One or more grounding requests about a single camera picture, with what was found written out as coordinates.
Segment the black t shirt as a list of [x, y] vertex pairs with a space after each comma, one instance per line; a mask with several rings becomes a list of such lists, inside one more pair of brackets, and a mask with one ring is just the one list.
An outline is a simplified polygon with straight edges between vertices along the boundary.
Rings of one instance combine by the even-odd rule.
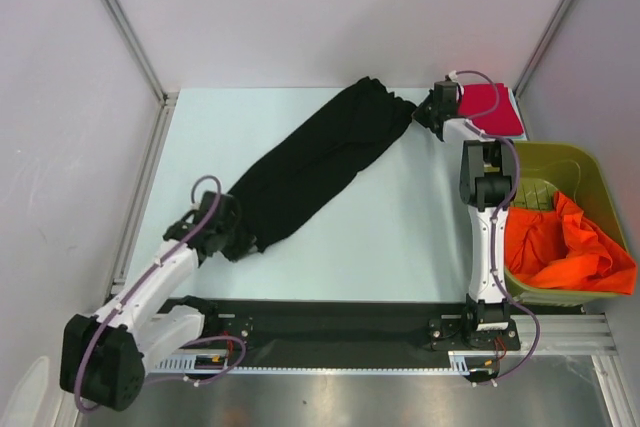
[[237, 227], [260, 253], [290, 237], [405, 133], [415, 109], [370, 77], [340, 91], [231, 187]]

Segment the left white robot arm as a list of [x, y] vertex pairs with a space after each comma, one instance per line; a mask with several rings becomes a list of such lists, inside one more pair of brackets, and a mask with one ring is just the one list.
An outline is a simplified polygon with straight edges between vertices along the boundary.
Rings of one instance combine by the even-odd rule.
[[207, 191], [170, 225], [150, 265], [90, 315], [76, 314], [63, 332], [60, 388], [83, 414], [127, 409], [147, 375], [175, 351], [219, 344], [226, 358], [209, 382], [238, 367], [245, 339], [227, 334], [212, 303], [185, 297], [168, 313], [160, 308], [205, 260], [220, 252], [239, 223], [238, 201]]

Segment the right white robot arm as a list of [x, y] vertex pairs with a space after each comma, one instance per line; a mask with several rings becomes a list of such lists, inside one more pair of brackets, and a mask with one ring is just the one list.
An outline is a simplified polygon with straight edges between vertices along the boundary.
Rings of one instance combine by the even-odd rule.
[[505, 281], [509, 204], [519, 181], [511, 141], [492, 136], [459, 114], [463, 89], [446, 78], [434, 84], [414, 119], [443, 143], [461, 148], [459, 192], [472, 231], [472, 270], [455, 344], [473, 350], [517, 350], [520, 341]]

